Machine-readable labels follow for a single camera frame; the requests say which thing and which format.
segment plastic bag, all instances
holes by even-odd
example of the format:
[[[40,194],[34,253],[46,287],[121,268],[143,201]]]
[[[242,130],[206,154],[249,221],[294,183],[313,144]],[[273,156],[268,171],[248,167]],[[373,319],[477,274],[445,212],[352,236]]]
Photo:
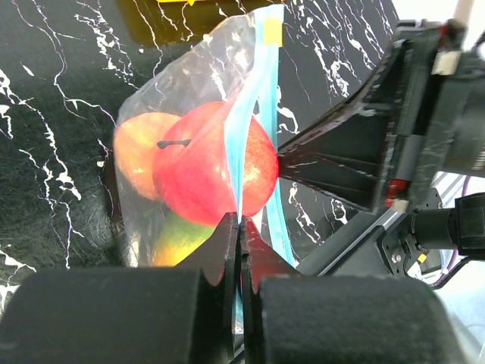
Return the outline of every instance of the plastic bag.
[[[114,158],[128,264],[176,265],[226,212],[266,209],[271,245],[294,265],[277,182],[283,11],[226,19],[122,105]]]

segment apple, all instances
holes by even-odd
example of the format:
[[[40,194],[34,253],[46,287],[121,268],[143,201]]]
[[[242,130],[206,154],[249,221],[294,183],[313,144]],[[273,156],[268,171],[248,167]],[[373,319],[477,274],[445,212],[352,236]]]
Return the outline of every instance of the apple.
[[[179,264],[211,237],[214,230],[215,227],[193,224],[173,212],[167,214],[154,246],[152,264],[156,267]]]
[[[152,173],[157,142],[179,120],[176,115],[148,112],[125,121],[114,131],[116,165],[133,188],[147,199],[160,199]]]
[[[158,143],[153,179],[163,201],[178,215],[216,226],[236,211],[224,143],[230,103],[209,102],[183,116]],[[278,177],[276,150],[253,118],[242,186],[242,213],[253,216],[271,197]]]

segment apple stem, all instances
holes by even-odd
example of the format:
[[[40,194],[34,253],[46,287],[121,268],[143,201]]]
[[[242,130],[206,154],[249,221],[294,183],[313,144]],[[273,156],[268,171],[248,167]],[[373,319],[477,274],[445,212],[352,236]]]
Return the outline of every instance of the apple stem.
[[[191,139],[185,140],[162,140],[157,143],[158,148],[165,149],[168,146],[188,146],[191,142]]]

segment black plastic part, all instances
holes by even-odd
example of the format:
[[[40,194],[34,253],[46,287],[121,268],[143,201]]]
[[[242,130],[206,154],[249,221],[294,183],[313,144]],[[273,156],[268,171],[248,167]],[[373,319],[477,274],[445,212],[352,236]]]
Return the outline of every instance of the black plastic part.
[[[225,364],[218,297],[195,269],[43,271],[8,305],[0,362]]]
[[[214,233],[177,267],[201,269],[207,281],[219,287],[214,298],[221,305],[222,335],[228,359],[234,358],[234,296],[240,276],[239,224],[235,212],[227,213]]]
[[[411,232],[416,242],[425,249],[457,249],[450,234],[450,224],[454,224],[452,209],[423,210],[410,219]]]
[[[384,204],[396,179],[417,180],[411,208],[426,198],[451,143],[440,125],[452,126],[468,93],[456,102],[447,99],[458,86],[431,75],[441,26],[416,25],[399,25],[392,49],[359,92],[280,147],[281,177],[369,212]],[[450,50],[459,47],[456,39]],[[406,197],[408,191],[401,193]]]
[[[337,230],[324,244],[308,254],[298,264],[297,269],[304,275],[325,275],[337,267],[339,261],[365,239],[366,230],[386,211],[387,208],[381,209],[377,215],[358,212],[344,228]]]
[[[241,285],[244,311],[245,363],[263,363],[264,332],[259,287],[263,277],[300,275],[261,238],[251,218],[241,224]]]
[[[485,177],[485,79],[474,82],[457,128],[443,170]]]
[[[472,259],[485,259],[485,193],[455,200],[458,251]]]
[[[268,278],[260,295],[265,362],[465,362],[441,302],[415,279]]]
[[[368,275],[391,275],[377,246],[377,241],[385,234],[383,226],[374,227],[360,241],[352,244],[352,248],[327,270],[326,275],[361,275],[364,271]]]
[[[383,263],[396,277],[405,277],[406,251],[402,238],[407,233],[406,215],[401,216],[384,234],[377,238],[377,248]]]

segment black marble surface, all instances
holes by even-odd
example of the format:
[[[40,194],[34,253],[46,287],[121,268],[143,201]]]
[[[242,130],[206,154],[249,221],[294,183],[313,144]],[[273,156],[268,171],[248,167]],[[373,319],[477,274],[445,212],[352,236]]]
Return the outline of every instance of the black marble surface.
[[[266,4],[2,3],[0,312],[36,270],[122,264],[103,183],[118,108],[224,17]],[[279,143],[357,89],[388,46],[396,19],[391,0],[287,3]],[[354,214],[289,181],[282,191],[297,259]]]

